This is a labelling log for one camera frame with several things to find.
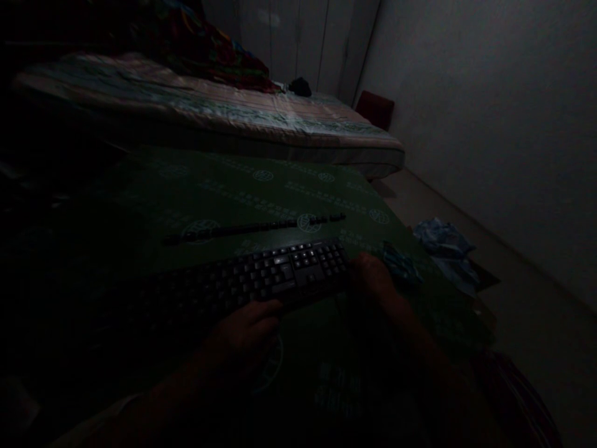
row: striped bedsheet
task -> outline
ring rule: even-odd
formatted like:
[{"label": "striped bedsheet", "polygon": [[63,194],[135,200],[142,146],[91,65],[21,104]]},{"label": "striped bedsheet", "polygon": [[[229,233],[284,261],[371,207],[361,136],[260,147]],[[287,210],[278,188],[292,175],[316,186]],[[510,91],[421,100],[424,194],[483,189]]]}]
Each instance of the striped bedsheet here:
[{"label": "striped bedsheet", "polygon": [[366,177],[404,165],[400,142],[329,95],[265,94],[178,76],[139,53],[71,54],[26,67],[13,89],[138,143],[347,164]]}]

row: white logo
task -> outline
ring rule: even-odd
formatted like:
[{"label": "white logo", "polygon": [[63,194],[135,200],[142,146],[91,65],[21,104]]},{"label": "white logo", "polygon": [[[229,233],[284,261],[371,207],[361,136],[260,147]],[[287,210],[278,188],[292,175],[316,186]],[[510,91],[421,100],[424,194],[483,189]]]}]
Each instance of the white logo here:
[{"label": "white logo", "polygon": [[188,168],[184,165],[169,165],[160,170],[160,176],[165,179],[180,179],[188,175]]},{"label": "white logo", "polygon": [[[215,222],[214,220],[199,220],[189,224],[181,233],[181,235],[185,236],[187,232],[199,232],[202,230],[211,230],[213,228],[220,227],[220,224]],[[209,238],[208,240],[196,240],[196,241],[188,241],[188,244],[194,245],[201,245],[205,243],[209,243],[213,238]]]},{"label": "white logo", "polygon": [[319,173],[318,177],[324,182],[333,182],[335,179],[330,173]]},{"label": "white logo", "polygon": [[274,178],[274,175],[269,171],[259,170],[253,173],[253,179],[257,179],[260,182],[268,182]]},{"label": "white logo", "polygon": [[370,209],[369,216],[376,223],[388,224],[390,222],[390,217],[388,215],[386,215],[384,212],[382,212],[381,210],[378,210],[376,208]]},{"label": "white logo", "polygon": [[298,228],[307,233],[315,233],[316,231],[319,231],[322,225],[311,225],[311,218],[316,218],[316,216],[311,213],[305,213],[304,215],[299,216],[297,219]]}]

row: person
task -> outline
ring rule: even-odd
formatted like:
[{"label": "person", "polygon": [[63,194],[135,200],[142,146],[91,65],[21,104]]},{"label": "person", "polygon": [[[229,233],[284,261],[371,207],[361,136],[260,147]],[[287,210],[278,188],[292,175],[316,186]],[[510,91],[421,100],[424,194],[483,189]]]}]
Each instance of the person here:
[{"label": "person", "polygon": [[[398,294],[383,262],[361,253],[349,266],[356,289],[383,310],[417,366],[425,385],[418,401],[435,439],[446,446],[510,446],[490,409],[454,371]],[[186,364],[124,408],[85,445],[154,446],[186,413],[210,408],[263,361],[275,343],[282,308],[279,301],[251,302],[223,319]]]}]

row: keyboard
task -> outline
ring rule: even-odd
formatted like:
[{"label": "keyboard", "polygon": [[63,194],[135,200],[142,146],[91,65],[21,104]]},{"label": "keyboard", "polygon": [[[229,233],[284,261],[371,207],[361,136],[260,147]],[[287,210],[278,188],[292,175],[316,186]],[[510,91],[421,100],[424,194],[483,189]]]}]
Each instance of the keyboard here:
[{"label": "keyboard", "polygon": [[287,312],[344,291],[347,262],[343,245],[331,238],[124,282],[84,321],[82,360],[122,367],[196,347],[251,301],[277,299]]}]

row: wall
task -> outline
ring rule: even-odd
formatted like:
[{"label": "wall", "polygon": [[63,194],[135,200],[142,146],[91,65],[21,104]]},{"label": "wall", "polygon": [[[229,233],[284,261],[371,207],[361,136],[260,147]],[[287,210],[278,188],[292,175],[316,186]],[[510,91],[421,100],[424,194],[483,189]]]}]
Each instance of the wall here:
[{"label": "wall", "polygon": [[396,101],[410,170],[593,310],[596,9],[383,0],[358,93]]},{"label": "wall", "polygon": [[269,67],[351,104],[379,0],[203,0],[206,18]]}]

